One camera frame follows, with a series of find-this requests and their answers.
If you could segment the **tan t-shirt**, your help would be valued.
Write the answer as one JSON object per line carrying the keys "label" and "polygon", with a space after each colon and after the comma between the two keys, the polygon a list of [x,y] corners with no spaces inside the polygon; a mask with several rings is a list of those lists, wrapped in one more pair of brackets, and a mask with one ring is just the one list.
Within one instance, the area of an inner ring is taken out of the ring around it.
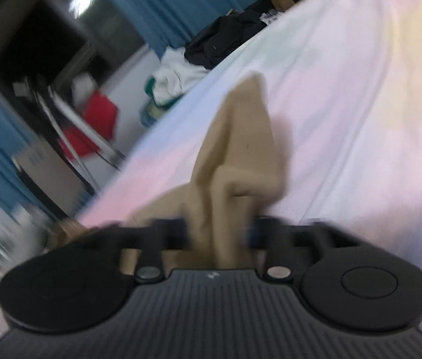
{"label": "tan t-shirt", "polygon": [[286,174],[265,105],[264,77],[251,74],[227,94],[207,131],[181,143],[146,147],[94,202],[81,221],[64,220],[53,245],[85,238],[96,227],[144,227],[183,218],[189,243],[168,250],[175,268],[255,266],[246,236],[259,210],[278,200]]}

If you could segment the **pile of mixed clothes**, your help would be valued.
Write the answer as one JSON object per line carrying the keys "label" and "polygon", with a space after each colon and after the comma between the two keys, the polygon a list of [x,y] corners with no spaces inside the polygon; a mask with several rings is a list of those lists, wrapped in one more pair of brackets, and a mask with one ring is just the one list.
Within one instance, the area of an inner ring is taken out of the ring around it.
{"label": "pile of mixed clothes", "polygon": [[184,47],[168,47],[145,83],[148,101],[140,110],[141,124],[146,128],[155,124],[213,68],[281,15],[275,9],[263,13],[230,10]]}

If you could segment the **red garment on stand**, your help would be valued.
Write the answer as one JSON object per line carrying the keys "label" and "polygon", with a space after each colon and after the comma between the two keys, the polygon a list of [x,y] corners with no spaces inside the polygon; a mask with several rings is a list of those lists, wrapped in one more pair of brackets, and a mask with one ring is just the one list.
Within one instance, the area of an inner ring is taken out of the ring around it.
{"label": "red garment on stand", "polygon": [[69,122],[64,135],[79,158],[100,154],[106,160],[112,160],[119,156],[119,151],[111,144],[119,109],[105,94],[94,91],[81,112],[58,96],[55,96],[54,104]]}

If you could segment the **pastel tie-dye bed cover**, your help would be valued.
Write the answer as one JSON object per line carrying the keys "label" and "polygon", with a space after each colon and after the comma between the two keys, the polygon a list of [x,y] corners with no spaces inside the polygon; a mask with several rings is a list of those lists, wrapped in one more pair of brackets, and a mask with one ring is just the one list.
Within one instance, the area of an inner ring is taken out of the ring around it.
{"label": "pastel tie-dye bed cover", "polygon": [[285,161],[270,213],[333,222],[422,269],[422,0],[302,0],[158,121],[80,222],[127,219],[188,182],[221,102],[255,72]]}

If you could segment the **dark window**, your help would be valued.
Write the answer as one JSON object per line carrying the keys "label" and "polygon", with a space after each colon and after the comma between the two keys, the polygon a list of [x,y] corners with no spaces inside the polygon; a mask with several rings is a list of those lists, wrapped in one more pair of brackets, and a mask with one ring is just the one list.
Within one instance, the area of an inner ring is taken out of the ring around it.
{"label": "dark window", "polygon": [[24,78],[68,88],[108,79],[144,46],[112,0],[0,0],[0,88]]}

